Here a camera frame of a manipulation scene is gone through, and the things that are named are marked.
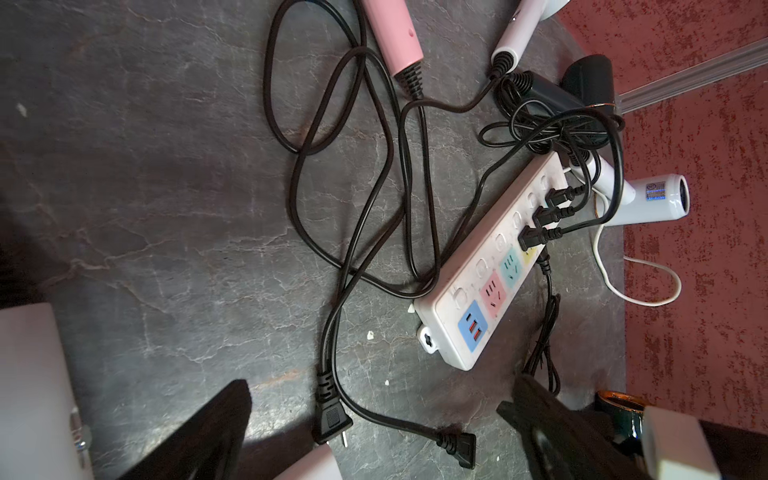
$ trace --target marble countertop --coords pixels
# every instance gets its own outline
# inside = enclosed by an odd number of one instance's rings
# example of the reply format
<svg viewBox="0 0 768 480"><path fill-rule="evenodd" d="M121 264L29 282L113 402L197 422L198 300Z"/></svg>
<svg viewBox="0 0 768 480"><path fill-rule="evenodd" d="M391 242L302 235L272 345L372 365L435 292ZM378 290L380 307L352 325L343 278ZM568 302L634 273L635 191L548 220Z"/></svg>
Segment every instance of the marble countertop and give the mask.
<svg viewBox="0 0 768 480"><path fill-rule="evenodd" d="M347 0L335 3L351 21ZM54 307L100 480L117 478L238 378L253 397L238 478L272 478L312 448L317 342L336 271L290 226L294 156L264 120L263 53L278 4L0 0L0 242ZM466 102L483 85L512 2L409 7L425 53L425 93ZM291 8L273 97L295 141L346 49L318 7ZM554 80L582 55L553 18L539 25L521 67ZM331 110L342 96L343 88ZM429 112L443 241L480 172L502 154L475 139L499 119L490 98L465 115ZM361 93L336 142L307 161L300 212L331 251L346 245L385 149ZM481 210L530 157L520 153L491 178ZM416 253L426 261L415 163ZM392 214L401 192L393 174L372 226ZM401 238L371 266L394 283L407 278ZM604 287L589 243L581 231L550 249L563 296L552 351L560 398L572 408L625 383L624 305ZM606 230L602 250L621 285L621 229ZM463 425L478 436L478 466L462 470L422 438L355 418L348 448L331 442L344 478L527 478L518 437L495 408L510 398L544 301L535 271L475 368L462 372L421 349L407 301L361 284L339 334L345 388L379 412Z"/></svg>

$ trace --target hair dryer label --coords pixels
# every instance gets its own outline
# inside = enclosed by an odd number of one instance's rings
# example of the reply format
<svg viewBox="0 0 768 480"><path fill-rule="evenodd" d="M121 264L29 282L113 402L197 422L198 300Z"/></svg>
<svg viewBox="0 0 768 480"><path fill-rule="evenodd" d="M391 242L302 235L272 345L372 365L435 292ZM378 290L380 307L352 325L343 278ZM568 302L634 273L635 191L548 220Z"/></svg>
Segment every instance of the hair dryer label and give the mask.
<svg viewBox="0 0 768 480"><path fill-rule="evenodd" d="M667 198L667 182L656 182L645 186L645 200L663 200Z"/></svg>

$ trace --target blue usb outlet panel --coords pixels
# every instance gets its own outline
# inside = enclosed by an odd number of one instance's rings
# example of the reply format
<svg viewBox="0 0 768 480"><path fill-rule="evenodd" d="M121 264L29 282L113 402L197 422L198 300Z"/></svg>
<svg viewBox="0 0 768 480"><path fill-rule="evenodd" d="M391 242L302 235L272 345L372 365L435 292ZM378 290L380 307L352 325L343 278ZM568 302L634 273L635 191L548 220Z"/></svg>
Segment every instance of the blue usb outlet panel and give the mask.
<svg viewBox="0 0 768 480"><path fill-rule="evenodd" d="M458 331L462 333L464 341L467 342L469 351L474 352L485 332L488 331L488 322L485 321L477 300L472 302L472 305L462 315L462 319L458 321Z"/></svg>

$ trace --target power strip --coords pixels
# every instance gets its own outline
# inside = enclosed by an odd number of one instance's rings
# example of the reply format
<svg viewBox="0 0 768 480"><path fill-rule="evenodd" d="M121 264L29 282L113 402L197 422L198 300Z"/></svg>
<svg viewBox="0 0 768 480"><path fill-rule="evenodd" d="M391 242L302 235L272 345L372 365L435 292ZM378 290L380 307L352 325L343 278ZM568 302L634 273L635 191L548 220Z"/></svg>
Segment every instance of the power strip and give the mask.
<svg viewBox="0 0 768 480"><path fill-rule="evenodd" d="M475 365L543 248L524 252L518 235L534 226L533 213L546 206L547 192L567 186L555 152L528 164L445 262L435 289L414 301L424 350L439 351L457 369Z"/></svg>

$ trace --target white power cord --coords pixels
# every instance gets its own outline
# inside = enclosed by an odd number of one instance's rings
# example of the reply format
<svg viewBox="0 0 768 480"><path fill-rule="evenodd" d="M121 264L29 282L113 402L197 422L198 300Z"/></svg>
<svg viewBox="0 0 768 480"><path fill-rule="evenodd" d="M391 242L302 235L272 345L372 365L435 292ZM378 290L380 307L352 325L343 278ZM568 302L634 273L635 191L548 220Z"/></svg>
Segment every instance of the white power cord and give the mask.
<svg viewBox="0 0 768 480"><path fill-rule="evenodd" d="M597 190L592 190L592 191L595 192L595 194L600 195L600 197L603 199L603 203L605 205L608 205L608 198L605 197L605 195L598 192ZM637 300L630 296L626 296L622 292L616 290L616 287L614 287L613 284L611 284L611 279L608 278L608 272L605 271L605 265L603 265L603 260L600 258L600 252L598 251L598 243L600 243L600 235L602 235L603 233L603 227L604 225L598 225L598 230L594 234L594 239L592 240L592 253L594 254L594 260L598 263L598 268L603 273L603 281L605 282L605 286L607 286L611 292L615 293L617 296L628 301L629 303L634 303L635 305L642 305L642 306L662 306L677 300L677 298L680 296L680 292L683 291L683 282L680 280L680 277L674 272L674 270L672 270L668 266L660 265L654 262L649 262L648 260L641 260L639 258L627 257L626 255L624 255L624 259L628 262L635 262L635 263L642 263L643 265L650 265L652 267L658 268L660 270L663 270L669 273L675 281L675 284L676 284L675 291L674 291L674 294L667 299L659 300L658 302L644 302L643 300Z"/></svg>

